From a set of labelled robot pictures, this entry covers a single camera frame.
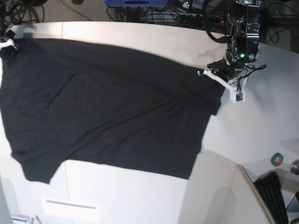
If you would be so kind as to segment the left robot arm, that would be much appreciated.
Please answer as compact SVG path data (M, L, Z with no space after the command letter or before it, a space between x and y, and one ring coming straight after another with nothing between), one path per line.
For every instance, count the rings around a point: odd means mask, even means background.
M254 63L260 56L261 27L260 1L236 0L230 6L223 1L222 27L224 36L216 38L210 31L212 24L208 19L207 8L210 1L204 1L202 5L202 19L204 29L211 40L216 43L226 44L224 57L207 65L207 69L201 74L212 74L229 81L248 78L253 72L263 70L267 65L255 67Z

